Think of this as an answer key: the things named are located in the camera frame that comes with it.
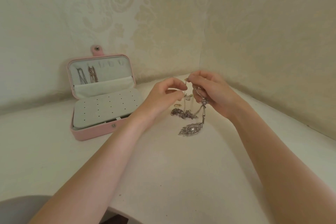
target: jewelry box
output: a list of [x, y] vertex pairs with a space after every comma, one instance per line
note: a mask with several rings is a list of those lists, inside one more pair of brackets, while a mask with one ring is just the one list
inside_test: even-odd
[[115, 131], [143, 102], [126, 55], [105, 55], [99, 45], [91, 52], [93, 57], [68, 63], [72, 94], [78, 99], [70, 130], [79, 141]]

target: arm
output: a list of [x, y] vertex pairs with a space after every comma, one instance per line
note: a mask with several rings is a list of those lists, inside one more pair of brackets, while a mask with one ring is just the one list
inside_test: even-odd
[[42, 207], [29, 224], [93, 224], [105, 213], [133, 148], [154, 119], [176, 100], [186, 85], [169, 78], [155, 84], [144, 103]]
[[204, 89], [201, 94], [237, 129], [279, 223], [335, 223], [335, 193], [246, 101], [217, 74], [198, 71], [188, 80], [200, 85]]

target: jewelry box lid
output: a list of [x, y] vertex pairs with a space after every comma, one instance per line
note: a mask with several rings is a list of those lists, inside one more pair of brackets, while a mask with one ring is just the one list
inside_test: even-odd
[[131, 62], [126, 55], [105, 55], [99, 45], [93, 45], [91, 52], [93, 57], [72, 59], [68, 63], [75, 98], [83, 99], [135, 87]]

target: wallpaper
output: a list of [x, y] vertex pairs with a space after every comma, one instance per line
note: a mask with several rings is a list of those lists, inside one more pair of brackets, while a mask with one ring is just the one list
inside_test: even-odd
[[201, 68], [336, 139], [336, 0], [208, 0]]
[[137, 83], [198, 69], [207, 0], [0, 0], [2, 110], [69, 97], [66, 62], [129, 56]]

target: white countertop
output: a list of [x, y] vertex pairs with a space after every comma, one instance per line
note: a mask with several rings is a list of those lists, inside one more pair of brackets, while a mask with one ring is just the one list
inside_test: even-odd
[[[153, 85], [137, 89], [145, 98]], [[336, 190], [336, 141], [239, 94]], [[106, 141], [109, 135], [83, 142], [73, 138], [69, 125], [74, 103], [0, 116], [0, 201], [53, 195]], [[192, 109], [197, 107], [193, 102]], [[157, 120], [137, 143], [111, 210], [145, 224], [274, 223], [234, 126], [211, 107], [206, 111], [203, 130], [192, 137], [177, 135], [191, 121], [171, 116], [170, 110]]]

